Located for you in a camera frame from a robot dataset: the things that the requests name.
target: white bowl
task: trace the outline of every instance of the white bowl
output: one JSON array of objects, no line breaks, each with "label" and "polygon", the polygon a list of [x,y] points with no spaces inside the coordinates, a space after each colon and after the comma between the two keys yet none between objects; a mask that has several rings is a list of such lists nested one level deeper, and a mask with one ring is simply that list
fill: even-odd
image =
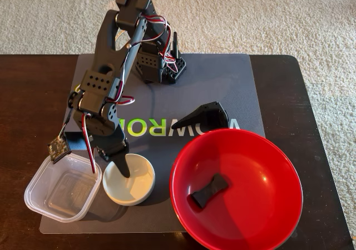
[{"label": "white bowl", "polygon": [[102,184],[106,194],[115,203],[134,206],[143,202],[155,185],[155,171],[151,163],[139,154],[125,155],[130,177],[125,178],[113,162],[104,172]]}]

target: wooden table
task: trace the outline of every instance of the wooden table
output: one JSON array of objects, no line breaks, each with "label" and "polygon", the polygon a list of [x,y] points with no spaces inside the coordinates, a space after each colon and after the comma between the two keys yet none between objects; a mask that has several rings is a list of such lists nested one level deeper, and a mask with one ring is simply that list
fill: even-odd
[{"label": "wooden table", "polygon": [[[0,249],[204,249],[187,233],[41,234],[24,190],[62,125],[77,57],[0,56]],[[291,56],[251,56],[266,138],[292,161],[301,219],[279,249],[354,249],[300,73]]]}]

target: carpet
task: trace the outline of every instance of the carpet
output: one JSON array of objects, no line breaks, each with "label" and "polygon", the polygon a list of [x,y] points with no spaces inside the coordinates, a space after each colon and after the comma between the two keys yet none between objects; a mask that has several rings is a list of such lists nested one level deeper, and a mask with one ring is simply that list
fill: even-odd
[{"label": "carpet", "polygon": [[[182,52],[297,58],[356,236],[356,0],[153,1]],[[115,0],[0,0],[0,53],[93,53],[103,17],[115,7]]]}]

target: clear plastic container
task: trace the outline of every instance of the clear plastic container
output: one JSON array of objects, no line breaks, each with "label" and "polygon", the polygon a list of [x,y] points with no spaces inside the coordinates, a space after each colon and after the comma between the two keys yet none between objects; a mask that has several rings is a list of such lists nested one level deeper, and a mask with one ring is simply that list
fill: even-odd
[{"label": "clear plastic container", "polygon": [[56,164],[47,157],[24,193],[29,209],[60,222],[82,219],[100,187],[98,164],[92,173],[90,161],[68,154]]}]

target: black robotic arm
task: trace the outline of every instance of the black robotic arm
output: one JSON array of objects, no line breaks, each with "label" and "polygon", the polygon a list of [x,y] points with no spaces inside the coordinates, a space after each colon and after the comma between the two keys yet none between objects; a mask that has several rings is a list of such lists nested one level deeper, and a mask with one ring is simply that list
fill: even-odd
[{"label": "black robotic arm", "polygon": [[[125,104],[121,101],[122,90],[133,65],[145,82],[175,83],[186,64],[180,57],[176,33],[170,49],[172,30],[165,18],[157,15],[152,0],[116,3],[120,10],[106,13],[93,64],[80,86],[70,94],[68,106],[74,109],[73,119],[83,130],[93,172],[91,147],[96,147],[104,160],[114,161],[121,173],[129,177],[125,161],[128,142],[116,112],[117,104]],[[127,31],[130,40],[117,51],[115,35],[119,28]]]}]

